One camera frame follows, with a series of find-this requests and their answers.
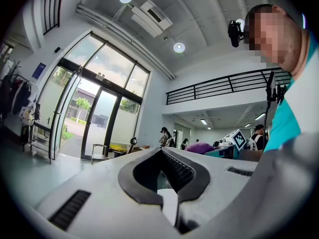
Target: man's ear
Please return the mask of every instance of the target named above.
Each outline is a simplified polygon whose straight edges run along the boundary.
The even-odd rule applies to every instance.
[[[273,10],[275,10],[277,13],[287,16],[287,13],[285,12],[285,10],[277,5],[273,5]]]

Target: black railing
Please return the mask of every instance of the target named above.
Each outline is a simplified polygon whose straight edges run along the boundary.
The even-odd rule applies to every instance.
[[[62,0],[44,0],[44,30],[46,35],[50,30],[60,26],[60,10]]]
[[[166,104],[171,105],[245,90],[266,88],[268,77],[272,71],[275,72],[276,85],[283,86],[290,83],[291,74],[282,70],[280,67],[250,71],[224,76],[170,91],[166,93]]]

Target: purple object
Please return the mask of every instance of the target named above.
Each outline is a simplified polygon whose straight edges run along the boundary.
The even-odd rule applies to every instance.
[[[215,150],[215,148],[206,142],[197,142],[186,147],[185,150],[197,154],[204,154],[206,152]]]

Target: blue sign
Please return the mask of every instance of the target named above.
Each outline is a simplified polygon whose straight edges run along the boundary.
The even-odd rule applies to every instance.
[[[43,72],[43,70],[44,70],[45,67],[46,67],[45,64],[40,63],[40,64],[38,65],[38,67],[36,68],[36,70],[34,71],[32,77],[35,78],[35,79],[39,79],[39,77],[40,77],[40,75],[41,75],[41,73]]]

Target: air conditioner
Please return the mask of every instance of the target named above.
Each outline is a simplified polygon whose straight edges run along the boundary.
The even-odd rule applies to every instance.
[[[132,12],[134,13],[132,20],[152,37],[162,34],[164,30],[173,25],[165,13],[151,0],[147,0],[140,8],[133,7]]]

